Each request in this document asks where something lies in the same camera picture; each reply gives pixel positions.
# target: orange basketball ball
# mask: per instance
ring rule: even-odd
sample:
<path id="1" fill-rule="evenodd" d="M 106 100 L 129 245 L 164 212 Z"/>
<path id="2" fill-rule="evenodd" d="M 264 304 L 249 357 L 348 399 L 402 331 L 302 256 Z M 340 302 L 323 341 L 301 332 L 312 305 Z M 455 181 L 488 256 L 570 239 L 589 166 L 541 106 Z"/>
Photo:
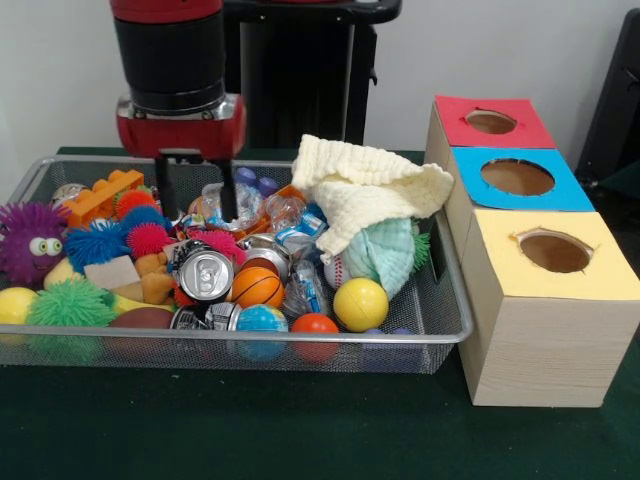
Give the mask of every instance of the orange basketball ball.
<path id="1" fill-rule="evenodd" d="M 278 275 L 262 267 L 241 270 L 233 280 L 231 301 L 242 308 L 271 305 L 280 308 L 284 300 L 284 286 Z"/>

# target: metal basket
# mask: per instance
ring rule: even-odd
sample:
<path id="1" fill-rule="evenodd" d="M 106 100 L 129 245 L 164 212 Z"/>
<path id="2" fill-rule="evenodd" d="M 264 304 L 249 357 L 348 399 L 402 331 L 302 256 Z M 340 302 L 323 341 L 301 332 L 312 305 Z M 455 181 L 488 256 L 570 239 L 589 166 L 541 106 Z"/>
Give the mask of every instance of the metal basket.
<path id="1" fill-rule="evenodd" d="M 291 180 L 290 163 L 238 161 L 280 185 Z M 12 202 L 48 202 L 59 186 L 92 185 L 114 169 L 134 168 L 155 182 L 149 161 L 56 156 L 34 164 Z M 202 187 L 221 181 L 208 165 L 171 165 L 183 209 Z M 416 335 L 214 332 L 122 328 L 0 325 L 0 364 L 153 367 L 325 372 L 434 373 L 454 344 L 472 331 L 469 301 L 449 226 L 439 213 L 422 228 L 432 236 L 431 262 L 391 301 L 385 333 L 404 327 Z M 0 288 L 7 280 L 0 277 Z"/>

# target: yellow square top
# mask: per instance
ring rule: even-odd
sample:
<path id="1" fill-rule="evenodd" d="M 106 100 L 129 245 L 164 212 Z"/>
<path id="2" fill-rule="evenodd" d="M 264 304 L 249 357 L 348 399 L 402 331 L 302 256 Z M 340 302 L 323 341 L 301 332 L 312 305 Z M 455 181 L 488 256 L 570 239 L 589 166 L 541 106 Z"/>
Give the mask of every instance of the yellow square top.
<path id="1" fill-rule="evenodd" d="M 640 300 L 640 281 L 598 213 L 478 209 L 476 218 L 506 296 Z"/>

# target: yellow ball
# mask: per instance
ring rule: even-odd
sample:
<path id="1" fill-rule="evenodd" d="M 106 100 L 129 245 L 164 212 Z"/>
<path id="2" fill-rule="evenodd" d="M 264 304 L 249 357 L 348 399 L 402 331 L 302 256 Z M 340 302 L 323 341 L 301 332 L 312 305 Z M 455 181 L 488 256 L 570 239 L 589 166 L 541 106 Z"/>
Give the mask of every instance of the yellow ball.
<path id="1" fill-rule="evenodd" d="M 387 292 L 373 280 L 354 278 L 340 287 L 333 300 L 338 320 L 351 332 L 382 325 L 389 313 Z"/>
<path id="2" fill-rule="evenodd" d="M 24 325 L 29 307 L 38 294 L 28 288 L 13 287 L 0 292 L 0 325 Z M 5 345 L 19 345 L 24 342 L 22 335 L 0 335 Z"/>
<path id="3" fill-rule="evenodd" d="M 71 262 L 69 262 L 69 258 L 65 257 L 58 265 L 53 267 L 46 277 L 44 277 L 44 288 L 45 290 L 49 290 L 51 285 L 55 285 L 56 283 L 62 283 L 68 279 L 81 279 L 84 278 L 79 273 L 73 271 L 73 267 L 71 266 Z"/>

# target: orange lego block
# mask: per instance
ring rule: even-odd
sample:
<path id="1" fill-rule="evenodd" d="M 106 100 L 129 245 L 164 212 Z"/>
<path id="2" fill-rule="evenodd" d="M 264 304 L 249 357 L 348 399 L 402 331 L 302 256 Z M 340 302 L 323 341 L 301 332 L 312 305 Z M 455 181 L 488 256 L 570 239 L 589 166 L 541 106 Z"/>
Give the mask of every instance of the orange lego block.
<path id="1" fill-rule="evenodd" d="M 100 179 L 92 190 L 83 190 L 74 200 L 64 203 L 71 210 L 69 227 L 88 226 L 94 218 L 111 218 L 115 214 L 113 198 L 124 190 L 144 185 L 144 175 L 137 170 L 114 170 L 107 180 Z"/>

